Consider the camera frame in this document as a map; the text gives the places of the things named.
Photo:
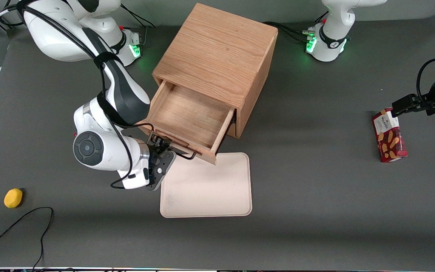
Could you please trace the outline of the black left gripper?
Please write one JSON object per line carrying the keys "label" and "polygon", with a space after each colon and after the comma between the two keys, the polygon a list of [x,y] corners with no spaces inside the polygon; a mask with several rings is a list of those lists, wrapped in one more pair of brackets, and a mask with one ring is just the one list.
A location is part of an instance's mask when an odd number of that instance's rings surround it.
{"label": "black left gripper", "polygon": [[404,114],[412,112],[416,107],[427,106],[425,112],[427,115],[435,114],[435,83],[430,88],[430,91],[424,96],[425,103],[421,96],[409,94],[406,97],[400,98],[392,103],[392,114]]}

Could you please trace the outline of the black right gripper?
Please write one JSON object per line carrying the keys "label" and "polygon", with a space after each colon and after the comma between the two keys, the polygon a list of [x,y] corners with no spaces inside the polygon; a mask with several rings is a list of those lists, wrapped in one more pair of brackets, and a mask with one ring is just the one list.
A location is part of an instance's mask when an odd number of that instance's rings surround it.
{"label": "black right gripper", "polygon": [[148,175],[150,178],[147,190],[159,189],[165,175],[176,159],[176,153],[171,150],[172,141],[169,138],[152,136],[150,138],[150,160]]}

